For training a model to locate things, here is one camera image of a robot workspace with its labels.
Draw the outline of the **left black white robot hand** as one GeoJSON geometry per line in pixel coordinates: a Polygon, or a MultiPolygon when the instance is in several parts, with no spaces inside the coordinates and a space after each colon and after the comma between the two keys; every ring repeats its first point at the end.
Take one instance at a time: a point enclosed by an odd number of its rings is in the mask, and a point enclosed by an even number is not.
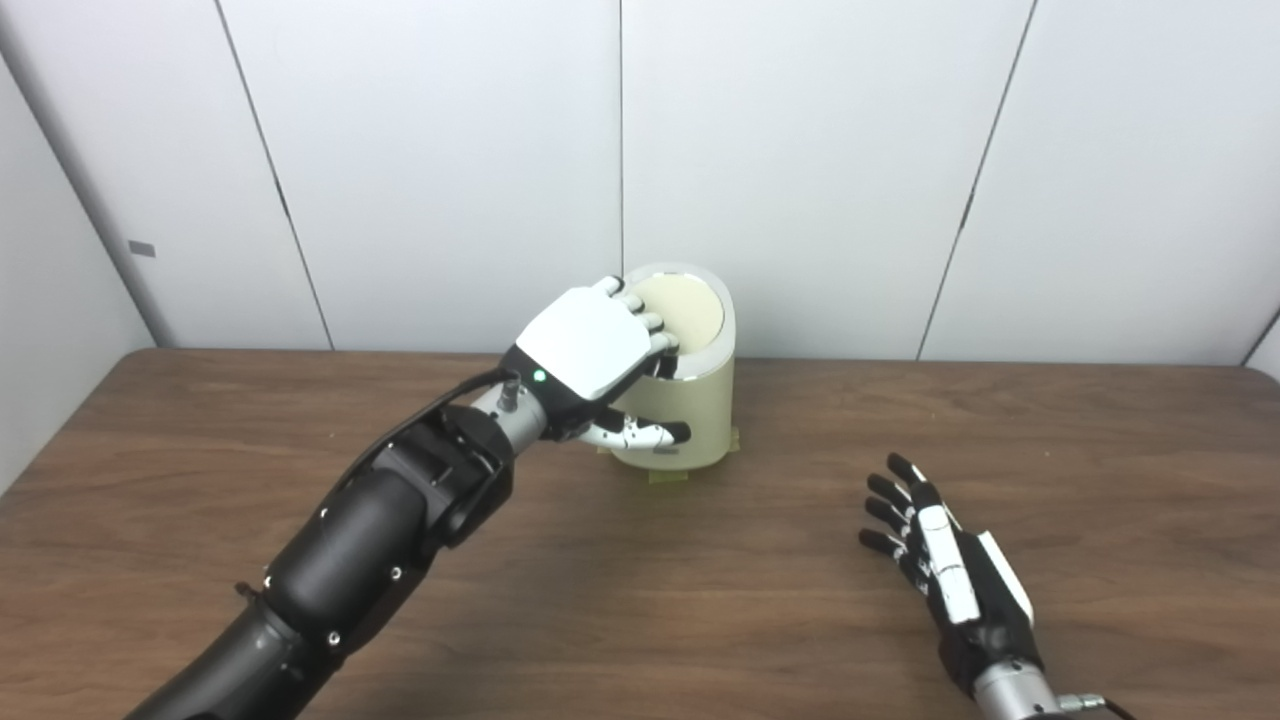
{"type": "Polygon", "coordinates": [[[657,421],[613,405],[639,379],[675,361],[681,342],[658,313],[608,275],[564,291],[521,331],[498,366],[535,404],[535,439],[607,448],[687,443],[686,421],[657,421]]]}

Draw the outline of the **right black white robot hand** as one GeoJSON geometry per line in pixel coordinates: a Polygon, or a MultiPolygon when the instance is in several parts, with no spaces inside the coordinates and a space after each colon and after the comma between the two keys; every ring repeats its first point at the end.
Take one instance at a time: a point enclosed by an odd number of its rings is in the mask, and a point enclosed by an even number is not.
{"type": "Polygon", "coordinates": [[[858,539],[924,597],[950,680],[975,694],[980,675],[1000,664],[1044,670],[1034,609],[993,536],[964,529],[940,487],[901,454],[884,464],[892,475],[872,473],[864,502],[884,527],[861,529],[858,539]]]}

